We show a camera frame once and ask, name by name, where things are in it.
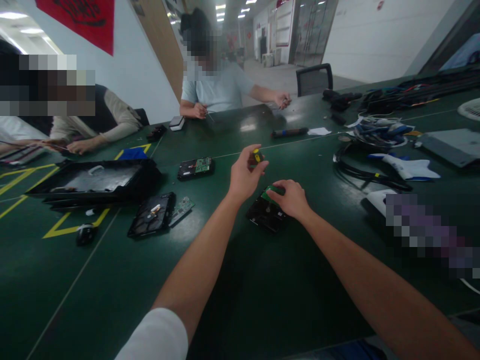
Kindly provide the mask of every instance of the dark vest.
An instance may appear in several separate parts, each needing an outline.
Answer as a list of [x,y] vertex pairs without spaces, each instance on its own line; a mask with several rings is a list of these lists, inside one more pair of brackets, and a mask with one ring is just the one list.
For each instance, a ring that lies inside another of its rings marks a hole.
[[85,125],[97,133],[106,133],[118,124],[110,109],[105,103],[107,88],[103,85],[95,85],[95,116],[79,116]]

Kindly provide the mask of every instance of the beige sleeve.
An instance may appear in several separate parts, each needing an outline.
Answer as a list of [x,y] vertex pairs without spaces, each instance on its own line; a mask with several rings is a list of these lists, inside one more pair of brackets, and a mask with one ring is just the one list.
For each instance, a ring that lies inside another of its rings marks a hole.
[[110,90],[105,93],[105,104],[118,124],[112,130],[100,134],[110,143],[136,133],[142,127],[137,120],[140,119],[137,112]]
[[50,139],[65,140],[67,143],[71,143],[72,135],[76,132],[77,130],[71,126],[68,121],[65,121],[62,116],[53,117],[53,126],[50,130]]

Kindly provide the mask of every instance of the white paper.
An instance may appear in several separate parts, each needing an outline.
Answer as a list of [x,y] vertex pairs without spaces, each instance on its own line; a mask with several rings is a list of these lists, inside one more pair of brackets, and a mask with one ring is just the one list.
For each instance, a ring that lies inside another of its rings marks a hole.
[[355,121],[353,124],[345,125],[345,127],[346,127],[346,128],[356,127],[358,124],[360,124],[360,123],[362,122],[363,119],[364,119],[363,116],[359,116],[357,121]]
[[308,135],[328,135],[331,131],[328,131],[325,127],[317,127],[315,129],[308,130]]

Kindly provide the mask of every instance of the hand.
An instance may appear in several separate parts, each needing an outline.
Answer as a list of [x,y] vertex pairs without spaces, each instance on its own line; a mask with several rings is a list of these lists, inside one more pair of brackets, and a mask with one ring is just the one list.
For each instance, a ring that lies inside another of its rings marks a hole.
[[305,190],[293,180],[280,180],[273,183],[274,187],[284,188],[285,195],[268,190],[267,195],[280,205],[281,209],[291,217],[300,220],[301,217],[312,211],[305,197]]
[[276,91],[275,92],[275,102],[280,109],[285,109],[290,103],[292,99],[290,98],[290,94],[286,91]]
[[268,161],[262,161],[255,168],[251,167],[251,165],[257,164],[252,152],[261,146],[255,144],[244,148],[236,163],[231,167],[230,189],[227,196],[230,196],[239,205],[252,196],[257,188],[260,176],[265,174],[265,168],[269,164]]
[[197,102],[193,107],[193,114],[197,119],[205,119],[207,115],[207,104]]
[[47,139],[42,140],[39,145],[46,146],[54,151],[62,152],[67,147],[67,141],[63,139]]
[[96,141],[96,137],[93,137],[87,140],[74,141],[70,145],[68,145],[66,148],[72,154],[83,155],[85,153],[94,151],[99,146],[100,144]]

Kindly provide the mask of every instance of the hair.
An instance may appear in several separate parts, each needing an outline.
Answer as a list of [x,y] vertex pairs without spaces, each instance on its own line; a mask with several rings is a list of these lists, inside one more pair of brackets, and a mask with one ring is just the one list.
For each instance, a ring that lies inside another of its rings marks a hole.
[[0,55],[21,55],[22,52],[8,41],[0,39]]
[[205,13],[198,7],[192,14],[181,16],[180,34],[183,44],[195,57],[208,58],[211,50],[211,25]]

